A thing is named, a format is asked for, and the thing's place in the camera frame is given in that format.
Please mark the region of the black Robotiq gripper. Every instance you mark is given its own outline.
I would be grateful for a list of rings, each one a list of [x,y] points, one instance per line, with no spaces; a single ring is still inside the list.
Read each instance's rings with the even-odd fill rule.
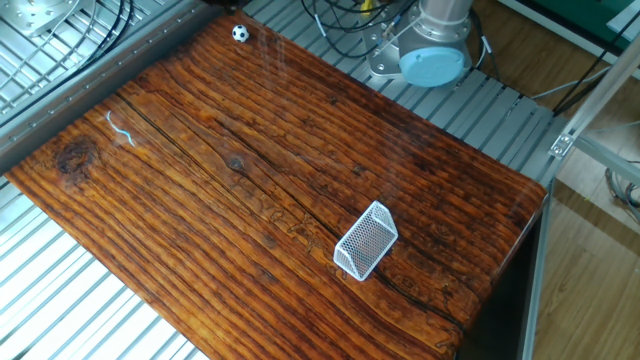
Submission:
[[[203,0],[203,2],[211,6],[221,7],[226,13],[235,13],[245,7],[250,0]]]

